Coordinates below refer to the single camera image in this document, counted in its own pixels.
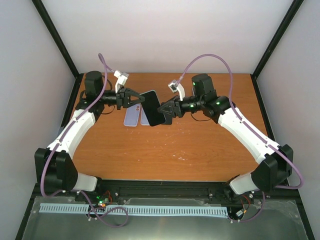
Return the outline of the phone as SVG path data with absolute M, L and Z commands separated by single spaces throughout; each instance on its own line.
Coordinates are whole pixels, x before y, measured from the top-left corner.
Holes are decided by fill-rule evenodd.
M 166 118 L 163 113 L 158 112 L 160 102 L 155 90 L 149 90 L 140 95 L 144 98 L 141 102 L 143 111 L 146 115 L 146 119 L 151 127 L 155 127 L 166 122 Z

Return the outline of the lavender phone case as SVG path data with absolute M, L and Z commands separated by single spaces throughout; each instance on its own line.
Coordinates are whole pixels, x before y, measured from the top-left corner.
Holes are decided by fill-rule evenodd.
M 148 118 L 147 118 L 143 108 L 141 108 L 140 124 L 142 126 L 150 126 Z
M 141 112 L 141 104 L 135 104 L 127 108 L 123 125 L 125 127 L 136 127 L 138 125 L 139 117 Z

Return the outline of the black smartphone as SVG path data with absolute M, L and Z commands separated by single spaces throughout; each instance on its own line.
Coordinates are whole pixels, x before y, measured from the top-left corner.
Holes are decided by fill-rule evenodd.
M 172 125 L 173 117 L 170 114 L 163 114 L 164 122 L 162 125 Z

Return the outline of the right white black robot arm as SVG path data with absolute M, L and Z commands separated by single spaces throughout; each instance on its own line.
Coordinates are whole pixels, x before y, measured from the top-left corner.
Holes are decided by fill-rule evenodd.
M 169 83 L 168 87 L 178 95 L 161 104 L 158 111 L 173 118 L 181 118 L 187 112 L 202 111 L 242 143 L 258 166 L 252 172 L 238 175 L 229 181 L 229 188 L 236 195 L 254 190 L 267 193 L 279 187 L 292 174 L 293 149 L 287 144 L 281 146 L 264 135 L 227 96 L 218 96 L 209 75 L 198 74 L 191 81 L 192 96 L 185 95 L 178 81 Z

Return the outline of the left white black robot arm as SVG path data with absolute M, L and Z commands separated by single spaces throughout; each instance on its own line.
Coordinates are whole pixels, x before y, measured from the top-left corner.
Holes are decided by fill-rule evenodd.
M 88 130 L 103 114 L 105 106 L 118 110 L 142 103 L 145 98 L 138 92 L 125 87 L 129 74 L 115 71 L 117 81 L 107 90 L 108 78 L 99 71 L 90 71 L 84 78 L 84 90 L 73 115 L 59 136 L 46 148 L 38 148 L 34 154 L 36 177 L 40 192 L 46 197 L 46 190 L 86 191 L 92 201 L 103 198 L 101 178 L 77 171 L 73 157 L 77 147 Z

